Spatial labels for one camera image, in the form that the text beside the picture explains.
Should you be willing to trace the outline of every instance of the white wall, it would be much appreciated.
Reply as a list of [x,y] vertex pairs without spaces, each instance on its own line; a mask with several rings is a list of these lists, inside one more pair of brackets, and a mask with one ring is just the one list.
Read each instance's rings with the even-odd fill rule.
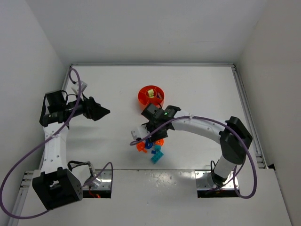
[[[59,89],[65,68],[25,0],[0,3],[0,182],[12,165],[43,140],[39,125],[44,93]],[[25,170],[36,169],[29,157],[8,180],[4,203],[12,210]],[[0,225],[8,217],[0,210]]]
[[233,62],[267,0],[26,0],[61,59]]
[[270,0],[238,68],[288,213],[301,225],[301,1]]

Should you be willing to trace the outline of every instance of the teal block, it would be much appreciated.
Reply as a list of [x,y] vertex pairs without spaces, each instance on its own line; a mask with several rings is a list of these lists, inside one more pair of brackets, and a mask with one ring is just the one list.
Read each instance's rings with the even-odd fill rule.
[[155,145],[155,151],[156,152],[161,151],[161,146],[160,145]]
[[156,164],[164,154],[161,151],[157,151],[157,153],[150,159],[154,164]]

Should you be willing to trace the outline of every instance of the black mount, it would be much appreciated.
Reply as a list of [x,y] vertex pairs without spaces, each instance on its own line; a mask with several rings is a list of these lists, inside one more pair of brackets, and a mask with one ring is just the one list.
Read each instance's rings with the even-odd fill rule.
[[83,191],[80,181],[68,170],[57,169],[56,172],[42,172],[32,179],[32,187],[47,210],[80,201]]
[[[145,118],[149,120],[148,123],[146,123],[146,129],[149,132],[154,131],[156,128],[158,128],[163,123],[171,120],[174,118],[174,115],[177,113],[177,111],[180,111],[181,109],[179,107],[175,106],[167,106],[165,110],[162,108],[157,108],[154,104],[149,104],[146,106],[146,108],[143,110],[141,115],[143,115]],[[171,123],[164,126],[162,129],[160,129],[158,132],[154,133],[150,138],[148,138],[149,142],[155,142],[160,139],[164,139],[168,137],[167,130],[172,129],[174,130],[174,127]]]
[[[49,103],[48,106],[49,114],[45,114],[46,99]],[[58,123],[65,122],[71,115],[71,112],[75,107],[75,103],[76,101],[66,103],[61,90],[51,92],[51,93],[46,93],[44,97],[42,113],[40,117],[40,124],[46,127],[54,122],[58,122]],[[83,99],[80,99],[79,105],[73,117],[82,114],[87,119],[92,119],[94,121],[97,121],[109,113],[110,110],[101,107],[99,103],[95,102],[93,97],[89,97],[88,99],[83,95]]]
[[[233,129],[239,135],[246,147],[249,149],[253,137],[243,125],[241,120],[237,117],[231,116],[226,123],[227,126]],[[219,134],[221,135],[220,143],[223,157],[236,165],[243,164],[244,160],[246,159],[246,152],[239,140],[227,129],[221,131]]]

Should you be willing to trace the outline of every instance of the blue block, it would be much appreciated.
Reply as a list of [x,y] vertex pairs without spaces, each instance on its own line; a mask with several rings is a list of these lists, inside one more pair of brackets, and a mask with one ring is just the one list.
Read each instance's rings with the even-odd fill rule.
[[161,151],[157,151],[157,153],[150,159],[154,164],[156,164],[160,158],[162,158],[164,154]]
[[161,146],[160,145],[155,145],[155,151],[156,152],[161,151]]
[[151,149],[152,146],[153,146],[153,143],[149,143],[148,140],[145,141],[145,148],[146,148],[146,149]]

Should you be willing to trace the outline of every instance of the black joint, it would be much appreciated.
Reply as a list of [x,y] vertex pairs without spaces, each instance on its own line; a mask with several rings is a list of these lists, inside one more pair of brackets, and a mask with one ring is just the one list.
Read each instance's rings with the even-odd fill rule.
[[213,182],[220,187],[223,186],[223,183],[227,180],[226,178],[222,178],[221,176],[218,176],[214,172],[211,173],[211,177]]
[[87,119],[92,119],[93,121],[97,121],[109,113],[110,110],[101,107],[101,105],[97,103],[93,97],[89,97],[89,99],[84,100],[83,115]]
[[[156,128],[161,126],[163,123],[171,120],[174,118],[174,115],[177,113],[177,111],[180,111],[181,109],[176,106],[167,106],[165,110],[162,108],[157,108],[154,104],[150,103],[146,106],[146,108],[143,110],[141,115],[143,115],[145,118],[149,120],[148,123],[146,123],[146,129],[149,132],[154,131]],[[174,130],[174,127],[171,123],[164,126],[162,129],[154,133],[150,138],[148,138],[148,141],[155,142],[160,139],[164,139],[168,137],[167,130],[172,129]]]
[[[249,149],[253,138],[241,120],[237,117],[231,116],[226,123],[239,135],[246,147]],[[246,152],[243,145],[228,129],[221,131],[219,134],[221,135],[220,143],[223,157],[231,163],[241,165],[246,159]]]
[[66,102],[61,90],[46,93],[45,96],[49,103],[48,106],[49,113],[59,112],[65,109]]
[[83,198],[80,181],[68,169],[59,168],[56,172],[48,174],[42,172],[39,177],[32,179],[32,187],[47,210]]

